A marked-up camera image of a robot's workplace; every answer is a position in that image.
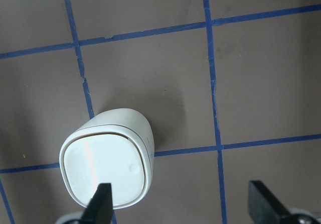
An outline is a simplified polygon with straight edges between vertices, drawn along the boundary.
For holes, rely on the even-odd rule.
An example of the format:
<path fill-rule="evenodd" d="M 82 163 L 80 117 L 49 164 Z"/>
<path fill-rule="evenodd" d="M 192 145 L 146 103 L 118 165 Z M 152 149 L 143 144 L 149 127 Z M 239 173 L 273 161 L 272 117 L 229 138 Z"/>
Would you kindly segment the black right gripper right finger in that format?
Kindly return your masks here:
<path fill-rule="evenodd" d="M 255 224 L 299 223 L 299 215 L 291 214 L 259 180 L 249 182 L 248 213 Z"/>

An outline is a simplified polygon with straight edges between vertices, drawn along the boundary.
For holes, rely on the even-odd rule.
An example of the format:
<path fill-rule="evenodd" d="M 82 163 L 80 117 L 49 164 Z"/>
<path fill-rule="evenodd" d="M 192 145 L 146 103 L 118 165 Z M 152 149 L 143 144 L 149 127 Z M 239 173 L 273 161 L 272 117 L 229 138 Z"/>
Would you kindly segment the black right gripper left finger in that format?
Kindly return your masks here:
<path fill-rule="evenodd" d="M 80 217 L 80 223 L 108 224 L 112 222 L 111 183 L 101 183 Z"/>

